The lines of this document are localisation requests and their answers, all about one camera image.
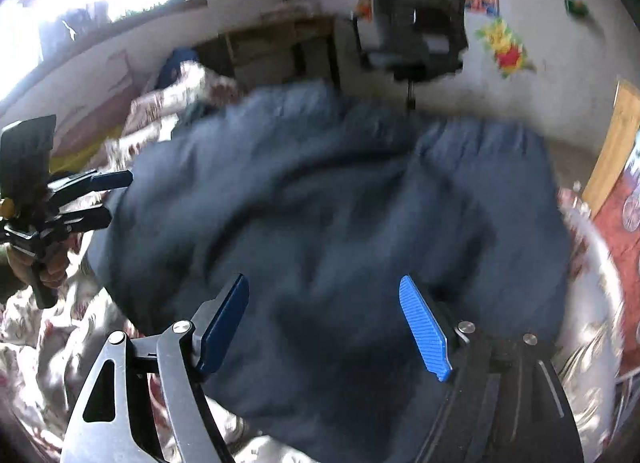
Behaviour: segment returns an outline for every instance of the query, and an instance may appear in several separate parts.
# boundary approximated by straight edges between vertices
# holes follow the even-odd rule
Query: metal screw
[[[538,337],[532,333],[525,333],[522,340],[524,340],[524,344],[529,344],[530,346],[535,346],[538,343]]]
[[[468,320],[463,320],[458,323],[458,329],[466,334],[471,334],[476,330],[476,325],[473,322],[469,322]]]
[[[124,331],[114,331],[109,335],[109,343],[113,345],[120,344],[124,340]]]
[[[191,322],[188,320],[179,320],[174,324],[174,333],[184,333],[185,331],[189,331],[191,327]]]

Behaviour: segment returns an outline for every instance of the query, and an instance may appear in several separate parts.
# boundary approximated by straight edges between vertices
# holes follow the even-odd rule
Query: wooden board
[[[636,133],[640,127],[640,91],[629,82],[618,83],[613,116],[582,200],[591,208],[595,217],[613,188],[634,148]]]

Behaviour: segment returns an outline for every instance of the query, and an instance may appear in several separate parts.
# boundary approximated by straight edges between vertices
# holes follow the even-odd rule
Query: window frame
[[[72,46],[66,46],[62,50],[56,51],[52,57],[39,63],[14,86],[4,99],[0,100],[0,117],[34,85],[41,82],[44,77],[92,47],[150,21],[193,10],[194,8],[202,8],[206,5],[207,0],[169,0],[164,5],[121,18],[113,23],[96,28],[84,36],[79,36]]]

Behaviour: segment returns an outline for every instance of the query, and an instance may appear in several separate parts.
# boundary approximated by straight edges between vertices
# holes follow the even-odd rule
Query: wooden table
[[[290,50],[296,75],[306,73],[304,42],[324,39],[331,80],[340,87],[340,71],[334,40],[334,17],[327,15],[291,18],[227,30],[194,47],[200,62],[228,77],[236,76],[236,67],[258,58]]]

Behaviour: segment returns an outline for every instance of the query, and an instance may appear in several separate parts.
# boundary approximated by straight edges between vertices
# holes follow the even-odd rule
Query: black mesh chair
[[[351,18],[360,64],[407,81],[406,107],[415,109],[414,83],[462,70],[460,52],[468,47],[465,0],[372,0],[372,8],[379,49],[362,49],[358,18]]]

